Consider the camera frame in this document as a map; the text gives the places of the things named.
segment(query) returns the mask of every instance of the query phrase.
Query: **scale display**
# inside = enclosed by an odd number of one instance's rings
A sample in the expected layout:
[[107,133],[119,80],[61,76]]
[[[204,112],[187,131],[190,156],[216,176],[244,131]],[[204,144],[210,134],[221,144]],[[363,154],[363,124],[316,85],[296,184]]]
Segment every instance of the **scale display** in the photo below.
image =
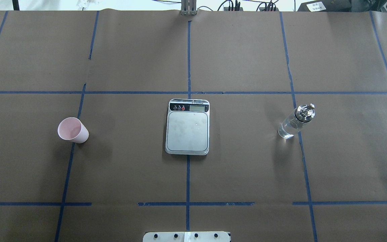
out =
[[177,155],[209,152],[210,103],[202,99],[171,99],[168,104],[165,151]]

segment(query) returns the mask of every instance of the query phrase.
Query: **metal lid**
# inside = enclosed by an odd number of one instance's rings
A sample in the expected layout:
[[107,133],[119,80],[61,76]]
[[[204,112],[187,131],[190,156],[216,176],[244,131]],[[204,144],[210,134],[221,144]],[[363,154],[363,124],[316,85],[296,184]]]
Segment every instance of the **metal lid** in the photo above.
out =
[[315,106],[313,103],[310,103],[310,105],[300,105],[295,110],[295,117],[297,117],[297,119],[303,123],[308,123],[314,118],[314,108]]

